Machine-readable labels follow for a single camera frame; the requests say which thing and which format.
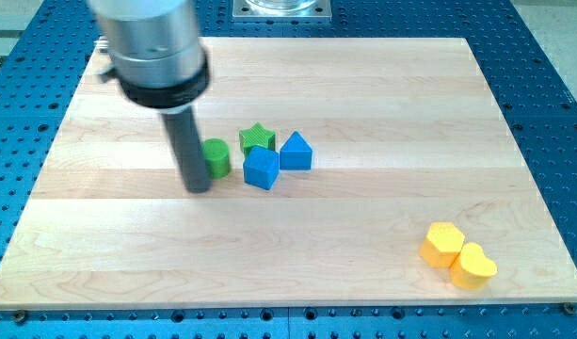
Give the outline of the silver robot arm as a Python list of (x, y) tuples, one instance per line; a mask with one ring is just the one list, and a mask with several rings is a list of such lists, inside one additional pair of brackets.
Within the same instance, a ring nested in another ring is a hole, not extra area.
[(125, 96), (169, 109), (202, 95), (210, 79), (190, 0), (88, 0)]

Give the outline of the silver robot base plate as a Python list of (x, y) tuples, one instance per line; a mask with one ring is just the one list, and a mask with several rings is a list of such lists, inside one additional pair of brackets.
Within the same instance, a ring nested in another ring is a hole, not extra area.
[(233, 0), (234, 22), (330, 22), (330, 0)]

